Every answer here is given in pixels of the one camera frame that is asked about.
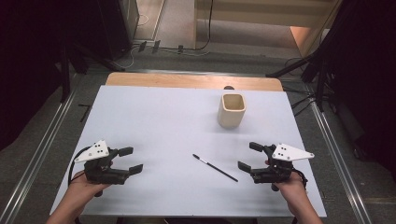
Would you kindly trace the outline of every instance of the gray floor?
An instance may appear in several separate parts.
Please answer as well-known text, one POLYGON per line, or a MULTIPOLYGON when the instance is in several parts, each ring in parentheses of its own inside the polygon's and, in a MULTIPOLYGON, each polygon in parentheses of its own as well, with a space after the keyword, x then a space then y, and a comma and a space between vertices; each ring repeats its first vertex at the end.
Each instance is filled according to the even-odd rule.
MULTIPOLYGON (((149 49, 143 52, 133 52, 134 64, 127 71, 157 70, 187 71, 222 73, 246 77, 259 77, 264 74, 275 72, 285 66, 287 59, 296 57, 296 47, 292 45, 292 38, 284 27, 272 27, 283 34, 281 41, 276 42, 276 35, 267 35, 264 45, 273 48, 264 54, 249 51, 249 48, 240 50, 240 53, 222 50, 217 51, 216 39, 209 47, 211 53, 192 57, 178 55, 166 51, 151 53, 149 49)), ((22 204, 17 208, 13 223, 44 223, 48 218, 50 208, 57 193, 57 188, 67 170, 67 164, 75 150, 79 136, 83 130, 84 113, 86 107, 80 105, 92 105, 100 85, 105 84, 110 73, 102 65, 90 62, 90 70, 87 75, 77 75, 74 78, 73 100, 70 102, 62 124, 49 144, 49 151, 34 178, 32 186, 28 186, 27 194, 22 195, 22 204)), ((117 61, 119 64, 130 64, 132 58, 125 55, 117 61)), ((305 84, 299 80, 301 70, 295 70, 293 75, 281 78, 284 89, 289 88, 305 91, 305 84)), ((7 202, 16 188, 19 180, 25 173, 30 160, 35 155, 40 141, 50 126, 52 118, 61 106, 59 100, 62 90, 59 89, 51 95, 48 101, 32 118, 25 127, 20 137, 9 147, 0 151, 0 211, 7 207, 7 202)), ((288 91, 290 103, 293 104, 305 95, 300 92, 288 91)), ((308 101, 303 102, 294 110, 302 109, 308 101)), ((379 164, 357 160, 353 155, 353 146, 347 138, 347 134, 340 120, 334 115, 327 104, 324 104, 324 116, 332 129, 332 133, 341 150, 347 168, 353 176, 359 193, 363 198, 371 217, 372 223, 390 223, 396 220, 396 184, 390 173, 379 164)), ((304 141, 306 150, 312 151, 316 157, 311 160, 312 169, 318 188, 322 192, 322 200, 328 217, 323 218, 325 223, 359 223, 352 209, 347 192, 341 182, 341 178, 334 166, 331 153, 327 147, 325 138, 315 118, 314 108, 309 106, 304 112, 296 117, 296 121, 304 141)), ((84 217, 85 223, 115 223, 115 217, 84 217)), ((291 218, 259 218, 259 223, 291 223, 291 218)))

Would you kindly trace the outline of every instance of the black curtain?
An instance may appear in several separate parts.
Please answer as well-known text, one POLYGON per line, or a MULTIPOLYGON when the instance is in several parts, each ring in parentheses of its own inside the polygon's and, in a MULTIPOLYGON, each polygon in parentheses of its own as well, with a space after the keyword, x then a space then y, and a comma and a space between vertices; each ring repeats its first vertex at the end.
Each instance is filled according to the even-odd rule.
POLYGON ((1 1, 0 150, 60 86, 57 10, 51 1, 1 1))

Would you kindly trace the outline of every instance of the robotic hand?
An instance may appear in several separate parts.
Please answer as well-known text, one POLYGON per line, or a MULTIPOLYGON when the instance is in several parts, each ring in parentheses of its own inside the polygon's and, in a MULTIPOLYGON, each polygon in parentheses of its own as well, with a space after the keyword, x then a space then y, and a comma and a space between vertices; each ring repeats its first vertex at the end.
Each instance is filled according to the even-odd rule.
MULTIPOLYGON (((264 151, 265 154, 267 154, 269 163, 267 168, 251 169, 249 165, 246 165, 241 161, 238 162, 238 168, 249 173, 253 178, 254 183, 259 184, 285 182, 290 178, 291 172, 296 172, 302 178, 304 186, 306 185, 308 180, 306 180, 304 174, 301 171, 294 169, 292 161, 314 158, 313 153, 306 152, 285 144, 279 144, 277 147, 275 145, 268 147, 250 142, 249 147, 256 151, 264 151)), ((272 184, 271 189, 273 191, 279 190, 274 184, 272 184)))
POLYGON ((106 142, 103 140, 91 147, 85 147, 77 154, 70 166, 68 184, 70 185, 72 181, 71 174, 73 173, 74 163, 85 161, 84 174, 92 183, 123 185, 130 175, 137 175, 142 172, 143 164, 130 167, 128 170, 111 169, 110 166, 116 156, 123 157, 133 152, 134 149, 132 147, 111 149, 107 147, 106 142))

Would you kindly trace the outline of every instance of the table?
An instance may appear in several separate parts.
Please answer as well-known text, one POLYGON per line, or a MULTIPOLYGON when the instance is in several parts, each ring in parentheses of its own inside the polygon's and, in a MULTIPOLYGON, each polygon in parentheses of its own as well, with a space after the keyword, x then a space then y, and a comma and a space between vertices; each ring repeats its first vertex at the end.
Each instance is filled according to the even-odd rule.
MULTIPOLYGON (((86 206, 84 215, 291 216, 280 193, 273 193, 270 184, 254 184, 236 165, 240 160, 253 168, 263 167, 265 155, 248 149, 249 141, 268 145, 283 139, 304 149, 286 93, 277 79, 113 73, 98 92, 75 154, 99 137, 111 148, 134 147, 133 155, 116 158, 113 167, 127 169, 144 163, 144 168, 125 185, 106 189, 101 198, 86 206), (231 131, 216 123, 225 85, 234 86, 247 100, 243 122, 231 131), (250 87, 267 91, 248 91, 250 87), (265 116, 257 113, 263 110, 265 116), (192 153, 239 181, 217 173, 192 153)), ((75 172, 82 165, 76 164, 75 172)), ((294 165, 309 179, 308 196, 318 214, 325 217, 309 162, 297 161, 294 165)), ((52 210, 65 190, 66 175, 52 210)))
MULTIPOLYGON (((324 29, 332 25, 341 0, 216 0, 212 20, 290 26, 303 57, 318 45, 324 29)), ((211 1, 195 0, 196 22, 208 19, 211 1)))

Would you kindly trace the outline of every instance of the tripod leg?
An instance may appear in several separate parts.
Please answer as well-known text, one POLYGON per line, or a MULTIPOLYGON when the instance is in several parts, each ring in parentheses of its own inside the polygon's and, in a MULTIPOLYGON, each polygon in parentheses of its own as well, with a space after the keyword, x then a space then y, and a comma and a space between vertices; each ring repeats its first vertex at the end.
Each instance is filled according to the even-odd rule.
POLYGON ((61 43, 61 70, 62 70, 61 103, 63 103, 70 93, 69 60, 67 56, 67 43, 66 40, 64 39, 64 36, 62 37, 62 43, 61 43))
POLYGON ((117 66, 115 66, 112 63, 109 63, 108 61, 104 60, 103 58, 95 55, 94 53, 92 53, 90 50, 82 47, 80 44, 75 43, 74 46, 76 47, 76 49, 78 49, 79 51, 81 51, 83 54, 93 58, 94 60, 96 60, 97 62, 99 62, 101 65, 103 65, 104 67, 108 68, 110 71, 113 72, 123 72, 125 71, 123 68, 120 69, 117 66))
POLYGON ((324 81, 326 78, 326 74, 327 74, 327 63, 326 61, 323 61, 322 65, 321 65, 321 69, 319 72, 319 76, 318 76, 318 85, 317 85, 317 94, 316 94, 316 103, 317 106, 320 110, 320 112, 323 112, 323 88, 324 88, 324 81))
POLYGON ((272 74, 267 74, 265 76, 266 77, 281 77, 281 76, 287 74, 288 72, 291 72, 292 70, 303 66, 306 63, 311 63, 311 60, 314 59, 314 57, 315 57, 315 52, 310 54, 310 55, 308 55, 308 56, 306 56, 305 58, 302 58, 301 60, 299 60, 299 61, 297 61, 295 63, 292 63, 291 65, 289 65, 289 66, 287 66, 287 67, 285 67, 285 68, 283 68, 283 69, 281 69, 281 70, 279 70, 277 72, 274 72, 272 74))

